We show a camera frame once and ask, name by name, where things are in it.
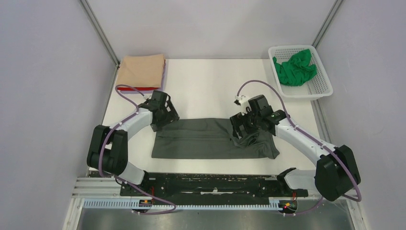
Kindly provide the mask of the dark grey t-shirt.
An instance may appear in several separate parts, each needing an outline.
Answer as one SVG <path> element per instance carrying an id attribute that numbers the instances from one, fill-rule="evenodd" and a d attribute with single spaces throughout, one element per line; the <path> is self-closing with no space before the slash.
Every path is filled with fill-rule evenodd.
<path id="1" fill-rule="evenodd" d="M 275 159 L 280 152 L 273 137 L 257 131 L 246 138 L 233 136 L 230 120 L 181 119 L 156 132 L 152 158 L 187 160 Z"/>

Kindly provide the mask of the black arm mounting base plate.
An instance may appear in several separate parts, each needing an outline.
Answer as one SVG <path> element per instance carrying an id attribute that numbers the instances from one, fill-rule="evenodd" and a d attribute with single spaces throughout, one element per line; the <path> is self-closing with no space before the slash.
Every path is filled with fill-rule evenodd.
<path id="1" fill-rule="evenodd" d="M 265 205 L 270 197 L 307 197 L 275 175 L 148 173 L 140 188 L 180 205 Z"/>

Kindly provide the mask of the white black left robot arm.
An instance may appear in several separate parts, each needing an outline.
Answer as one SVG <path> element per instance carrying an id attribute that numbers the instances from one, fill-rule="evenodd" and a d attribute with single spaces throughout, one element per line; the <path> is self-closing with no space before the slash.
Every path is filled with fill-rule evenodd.
<path id="1" fill-rule="evenodd" d="M 87 165 L 98 169 L 102 175 L 118 176 L 128 183 L 138 195 L 150 190 L 150 181 L 145 179 L 146 171 L 128 160 L 128 141 L 143 128 L 150 126 L 154 132 L 179 120 L 171 97 L 162 91 L 153 91 L 150 97 L 127 117 L 110 126 L 94 128 L 87 155 Z"/>

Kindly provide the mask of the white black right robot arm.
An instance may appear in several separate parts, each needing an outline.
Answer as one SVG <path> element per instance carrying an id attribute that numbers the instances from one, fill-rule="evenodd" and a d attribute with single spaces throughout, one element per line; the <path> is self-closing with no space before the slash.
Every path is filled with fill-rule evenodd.
<path id="1" fill-rule="evenodd" d="M 259 131 L 268 132 L 291 144 L 316 167 L 280 173 L 276 188 L 281 195 L 288 196 L 295 189 L 316 190 L 328 201 L 348 197 L 351 189 L 360 195 L 361 177 L 351 148 L 337 147 L 308 133 L 286 111 L 273 110 L 264 95 L 236 96 L 234 103 L 240 106 L 240 112 L 230 117 L 236 142 L 251 142 Z"/>

